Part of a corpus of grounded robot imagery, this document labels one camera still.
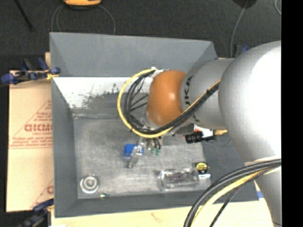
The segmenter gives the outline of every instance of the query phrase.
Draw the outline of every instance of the small metal part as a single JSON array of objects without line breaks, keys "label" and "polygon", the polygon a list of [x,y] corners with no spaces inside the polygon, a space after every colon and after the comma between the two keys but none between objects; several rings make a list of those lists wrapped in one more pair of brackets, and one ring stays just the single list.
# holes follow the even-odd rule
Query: small metal part
[{"label": "small metal part", "polygon": [[143,148],[140,145],[134,147],[128,167],[129,168],[135,167],[135,165],[137,164],[137,162],[139,161],[142,155],[143,155]]},{"label": "small metal part", "polygon": [[200,174],[196,167],[162,170],[158,179],[161,191],[207,189],[211,185],[211,174]]},{"label": "small metal part", "polygon": [[80,188],[84,193],[95,193],[99,188],[99,179],[95,175],[87,175],[81,178]]}]

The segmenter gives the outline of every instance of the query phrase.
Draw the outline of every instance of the round metal object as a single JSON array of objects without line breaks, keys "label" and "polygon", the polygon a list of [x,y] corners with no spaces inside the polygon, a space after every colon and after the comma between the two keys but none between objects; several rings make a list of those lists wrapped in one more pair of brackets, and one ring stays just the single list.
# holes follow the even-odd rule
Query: round metal object
[{"label": "round metal object", "polygon": [[99,179],[94,175],[87,175],[81,178],[80,188],[84,193],[92,194],[99,188]]}]

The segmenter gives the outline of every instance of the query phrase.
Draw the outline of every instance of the black cable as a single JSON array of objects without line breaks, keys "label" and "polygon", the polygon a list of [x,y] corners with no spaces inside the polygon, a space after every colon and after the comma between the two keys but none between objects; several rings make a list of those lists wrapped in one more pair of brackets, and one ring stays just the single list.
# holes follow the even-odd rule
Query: black cable
[{"label": "black cable", "polygon": [[143,103],[143,104],[140,104],[140,105],[138,105],[137,107],[131,108],[130,112],[132,112],[132,111],[134,111],[134,110],[136,110],[136,109],[138,109],[138,108],[141,108],[141,107],[143,107],[143,106],[145,106],[145,105],[147,105],[147,102],[146,102],[146,103]]},{"label": "black cable", "polygon": [[223,176],[222,178],[218,179],[215,181],[210,187],[208,187],[203,194],[200,195],[200,197],[197,199],[197,201],[193,204],[192,208],[190,209],[186,220],[184,222],[184,227],[190,227],[192,224],[192,221],[196,215],[196,212],[198,211],[200,205],[205,202],[205,198],[212,193],[213,191],[217,190],[220,187],[224,187],[228,185],[231,181],[240,179],[242,177],[245,177],[247,175],[250,175],[252,173],[255,173],[260,170],[265,170],[269,167],[274,167],[274,166],[281,166],[281,159],[277,160],[271,160],[271,161],[265,161],[261,163],[255,163],[250,166],[245,166],[240,169],[237,169],[235,171],[232,171],[228,173],[227,175]]},{"label": "black cable", "polygon": [[142,101],[143,99],[147,98],[148,97],[148,94],[145,94],[143,97],[139,98],[137,101],[135,101],[133,104],[132,104],[132,107],[135,106],[138,102]]},{"label": "black cable", "polygon": [[218,211],[218,213],[216,214],[216,216],[214,217],[212,223],[210,224],[209,227],[213,227],[214,224],[216,223],[216,221],[218,220],[219,216],[222,214],[223,210],[226,208],[227,204],[232,200],[232,198],[249,182],[257,179],[258,177],[264,175],[265,173],[268,173],[270,172],[271,170],[275,169],[277,167],[272,167],[268,170],[265,170],[259,174],[257,174],[256,176],[254,176],[253,178],[251,179],[248,179],[247,181],[245,181],[244,183],[242,183],[239,187],[237,187],[231,194],[230,196],[227,198],[227,200],[224,202],[224,204],[221,206],[220,210]]},{"label": "black cable", "polygon": [[212,88],[208,89],[207,92],[194,105],[192,105],[190,109],[188,109],[185,113],[183,113],[181,116],[177,117],[175,120],[171,121],[170,123],[168,123],[162,127],[159,127],[155,130],[142,129],[142,128],[138,127],[138,125],[136,125],[135,122],[131,121],[129,116],[130,116],[130,112],[131,112],[131,107],[133,105],[132,101],[133,101],[135,95],[137,95],[140,92],[140,90],[143,86],[143,84],[141,84],[140,88],[136,91],[138,85],[153,72],[154,71],[141,75],[131,85],[131,87],[129,88],[129,90],[127,92],[127,96],[125,98],[125,105],[124,105],[124,115],[125,115],[126,120],[130,123],[130,125],[133,128],[136,128],[136,130],[138,130],[141,133],[145,133],[145,134],[156,134],[156,133],[159,133],[168,128],[173,127],[172,129],[174,129],[174,128],[180,126],[187,119],[189,119],[195,113],[195,111],[219,88],[219,82],[217,82],[215,85],[212,86]]},{"label": "black cable", "polygon": [[26,21],[29,30],[30,30],[31,32],[35,31],[34,26],[33,26],[32,23],[29,21],[29,19],[28,19],[26,13],[25,13],[25,11],[23,10],[23,8],[22,8],[21,4],[19,3],[19,1],[18,1],[18,0],[14,0],[14,2],[15,2],[15,4],[17,5],[19,11],[21,12],[21,14],[22,14],[24,20]]}]

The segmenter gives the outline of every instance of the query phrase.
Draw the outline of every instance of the wire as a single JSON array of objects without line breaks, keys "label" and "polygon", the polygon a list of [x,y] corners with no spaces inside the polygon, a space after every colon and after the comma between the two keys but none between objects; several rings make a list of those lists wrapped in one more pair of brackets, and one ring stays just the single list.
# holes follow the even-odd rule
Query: wire
[{"label": "wire", "polygon": [[250,166],[245,166],[235,171],[228,173],[227,175],[223,176],[222,178],[215,181],[209,188],[207,188],[201,196],[197,199],[197,201],[193,204],[192,208],[190,209],[186,220],[184,222],[184,227],[191,226],[193,219],[203,202],[205,202],[206,197],[211,194],[213,191],[217,190],[221,186],[226,186],[228,183],[230,185],[231,181],[238,180],[239,178],[246,177],[250,174],[254,174],[257,171],[266,170],[269,167],[281,166],[281,159],[264,161],[260,163],[255,163]]},{"label": "wire", "polygon": [[113,21],[113,35],[116,33],[116,22],[115,22],[115,19],[114,19],[114,17],[112,16],[112,14],[105,8],[105,7],[103,7],[102,5],[98,5],[99,6],[99,8],[101,8],[101,9],[103,9],[109,16],[110,16],[110,18],[112,19],[112,21]]},{"label": "wire", "polygon": [[135,78],[139,77],[139,76],[142,76],[144,74],[148,74],[148,73],[153,73],[155,71],[155,69],[147,69],[147,70],[143,70],[141,72],[138,72],[137,74],[133,75],[132,77],[130,77],[126,83],[122,86],[120,92],[119,92],[119,95],[118,95],[118,100],[117,100],[117,108],[118,108],[118,113],[119,113],[119,116],[121,118],[121,120],[123,121],[123,123],[132,131],[134,132],[135,134],[141,136],[141,137],[145,137],[145,138],[156,138],[156,137],[159,137],[159,136],[162,136],[164,134],[166,134],[167,132],[170,131],[170,129],[167,129],[165,131],[162,131],[160,133],[157,133],[157,134],[144,134],[144,133],[141,133],[139,131],[137,131],[136,129],[133,128],[133,126],[126,120],[126,118],[124,117],[123,113],[122,113],[122,109],[121,109],[121,99],[122,99],[122,95],[123,95],[123,92],[125,91],[126,87],[128,86],[128,84],[130,84]]},{"label": "wire", "polygon": [[278,12],[280,15],[282,15],[282,12],[278,9],[277,1],[278,1],[278,0],[275,0],[275,8],[276,8],[277,12]]},{"label": "wire", "polygon": [[[62,10],[62,8],[64,7],[64,4],[62,5],[59,5],[56,10],[54,11],[53,15],[52,15],[52,19],[51,19],[51,31],[54,30],[53,28],[53,24],[54,24],[54,21],[56,20],[56,26],[58,28],[58,31],[59,32],[62,32],[60,26],[59,26],[59,14]],[[108,15],[109,17],[111,18],[112,22],[113,22],[113,35],[116,33],[116,22],[115,22],[115,19],[114,17],[112,16],[112,14],[105,8],[103,7],[102,5],[98,4],[98,7],[101,8],[102,10],[104,10]]]},{"label": "wire", "polygon": [[224,204],[221,206],[220,210],[218,211],[217,215],[214,217],[212,223],[210,224],[209,227],[213,227],[214,224],[216,223],[216,221],[218,220],[219,216],[222,214],[223,210],[226,208],[227,204],[232,200],[232,198],[249,182],[257,179],[258,177],[260,177],[261,175],[264,175],[266,173],[269,173],[270,171],[272,171],[272,169],[269,170],[265,170],[260,172],[259,174],[255,175],[254,177],[250,178],[249,180],[245,181],[244,183],[242,183],[240,186],[238,186],[231,194],[230,196],[227,198],[227,200],[224,202]]},{"label": "wire", "polygon": [[[134,97],[134,94],[137,94],[138,91],[135,93],[136,87],[140,84],[142,80],[144,80],[145,77],[147,77],[149,74],[153,73],[155,70],[145,70],[142,72],[139,72],[132,76],[122,87],[120,90],[119,96],[118,96],[118,102],[117,102],[117,108],[120,115],[120,118],[124,122],[124,124],[135,134],[145,137],[145,138],[155,138],[162,136],[172,129],[178,127],[183,122],[185,122],[188,118],[190,118],[193,113],[201,106],[202,103],[206,101],[206,99],[212,95],[218,88],[219,88],[219,82],[215,82],[208,90],[206,90],[199,98],[197,98],[179,117],[177,117],[175,120],[171,121],[170,123],[159,127],[155,130],[147,129],[147,128],[141,128],[136,125],[135,122],[132,122],[130,119],[134,117],[130,117],[130,111],[131,111],[131,105],[132,100]],[[135,78],[137,80],[131,85],[129,88],[126,97],[125,97],[125,104],[124,104],[124,114],[121,110],[121,97],[125,90],[125,88],[130,84]]]},{"label": "wire", "polygon": [[61,11],[61,9],[63,8],[63,6],[64,6],[64,4],[59,5],[59,6],[55,9],[55,11],[54,11],[54,13],[53,13],[53,15],[52,15],[52,20],[51,20],[51,32],[53,31],[53,22],[54,22],[55,16],[56,16],[57,14],[59,14],[58,11]]},{"label": "wire", "polygon": [[242,11],[241,11],[241,13],[240,13],[240,15],[239,15],[239,17],[238,17],[237,22],[236,22],[236,25],[235,25],[235,27],[233,28],[232,38],[231,38],[231,44],[230,44],[230,57],[233,57],[233,39],[234,39],[236,30],[237,30],[238,24],[239,24],[239,22],[240,22],[240,20],[241,20],[241,18],[242,18],[242,16],[243,16],[243,13],[244,13],[244,11],[245,11],[245,9],[246,9],[246,7],[247,7],[247,4],[248,4],[248,0],[246,0],[246,3],[245,3],[245,5],[244,5],[244,7],[242,8]]}]

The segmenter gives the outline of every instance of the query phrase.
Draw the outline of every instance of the blue object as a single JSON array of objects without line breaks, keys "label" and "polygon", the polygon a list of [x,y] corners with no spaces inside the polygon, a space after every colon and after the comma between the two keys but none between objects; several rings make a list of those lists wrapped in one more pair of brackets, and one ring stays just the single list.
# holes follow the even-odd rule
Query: blue object
[{"label": "blue object", "polygon": [[30,61],[25,58],[21,63],[21,70],[17,71],[15,74],[4,74],[1,76],[1,82],[4,84],[18,84],[25,81],[44,79],[50,74],[57,75],[61,72],[59,67],[49,68],[42,57],[39,57],[37,60],[40,68],[36,69],[32,66]]},{"label": "blue object", "polygon": [[46,200],[46,201],[34,206],[33,211],[34,212],[42,211],[42,210],[46,209],[47,207],[52,206],[53,203],[54,203],[53,199]]},{"label": "blue object", "polygon": [[61,72],[61,69],[59,67],[53,67],[49,69],[49,73],[52,75],[57,75]]},{"label": "blue object", "polygon": [[134,147],[136,147],[136,144],[126,144],[124,146],[124,157],[131,157],[132,156],[132,151]]},{"label": "blue object", "polygon": [[38,61],[38,64],[39,64],[39,66],[41,67],[42,70],[48,70],[49,69],[48,65],[46,64],[45,60],[42,59],[42,57],[39,57],[37,59],[37,61]]},{"label": "blue object", "polygon": [[12,73],[7,73],[1,76],[1,82],[4,84],[17,84],[18,80]]}]

